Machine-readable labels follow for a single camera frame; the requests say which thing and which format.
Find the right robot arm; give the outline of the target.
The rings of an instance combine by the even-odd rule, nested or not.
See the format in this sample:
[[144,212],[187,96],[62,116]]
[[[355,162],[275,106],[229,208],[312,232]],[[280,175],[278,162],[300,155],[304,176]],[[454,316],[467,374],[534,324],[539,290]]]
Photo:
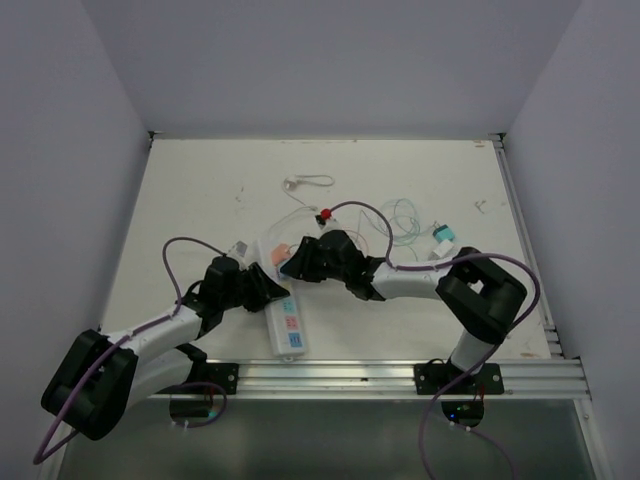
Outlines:
[[279,271],[309,283],[340,281],[364,301],[443,302],[463,327],[445,369],[447,384],[461,393],[480,382],[481,368],[506,339],[527,296],[517,278],[472,247],[441,262],[392,267],[383,257],[364,255],[342,230],[305,237]]

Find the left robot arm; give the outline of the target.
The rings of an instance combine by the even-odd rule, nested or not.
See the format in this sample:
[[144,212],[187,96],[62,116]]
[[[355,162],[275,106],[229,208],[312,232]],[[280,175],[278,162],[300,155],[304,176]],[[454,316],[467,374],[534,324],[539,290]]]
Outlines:
[[89,329],[78,335],[41,405],[99,440],[146,397],[173,386],[189,393],[205,386],[206,355],[193,343],[216,328],[226,311],[260,312],[289,295],[258,263],[243,268],[233,258],[216,257],[203,279],[160,318],[112,334]]

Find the white 80W charger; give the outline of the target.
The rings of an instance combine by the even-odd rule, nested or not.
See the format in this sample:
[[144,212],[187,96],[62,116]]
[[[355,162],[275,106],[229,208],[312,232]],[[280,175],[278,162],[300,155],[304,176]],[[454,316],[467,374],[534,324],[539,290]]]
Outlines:
[[429,254],[430,260],[440,260],[450,256],[455,251],[455,244],[450,240],[443,240]]

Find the teal charger plug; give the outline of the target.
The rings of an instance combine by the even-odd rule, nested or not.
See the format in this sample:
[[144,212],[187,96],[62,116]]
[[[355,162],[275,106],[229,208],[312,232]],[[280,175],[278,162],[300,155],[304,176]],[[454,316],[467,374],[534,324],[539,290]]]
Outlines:
[[432,235],[438,243],[453,242],[456,238],[453,230],[446,224],[438,225]]

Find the white power strip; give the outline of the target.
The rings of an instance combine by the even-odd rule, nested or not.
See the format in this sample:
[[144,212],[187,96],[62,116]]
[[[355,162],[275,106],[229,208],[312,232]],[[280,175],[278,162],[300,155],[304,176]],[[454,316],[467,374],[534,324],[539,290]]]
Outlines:
[[271,250],[278,244],[280,244],[279,241],[264,234],[255,242],[255,247],[263,270],[290,292],[289,297],[268,305],[265,308],[265,315],[273,355],[282,361],[291,362],[307,353],[308,342],[293,284],[288,278],[278,278],[277,268],[280,265],[274,266],[270,259]]

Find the orange charger plug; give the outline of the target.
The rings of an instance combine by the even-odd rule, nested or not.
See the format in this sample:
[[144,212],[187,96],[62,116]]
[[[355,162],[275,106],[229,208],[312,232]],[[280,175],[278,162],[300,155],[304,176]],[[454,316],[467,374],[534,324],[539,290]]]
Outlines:
[[270,259],[274,266],[278,266],[291,258],[290,246],[280,243],[270,253]]

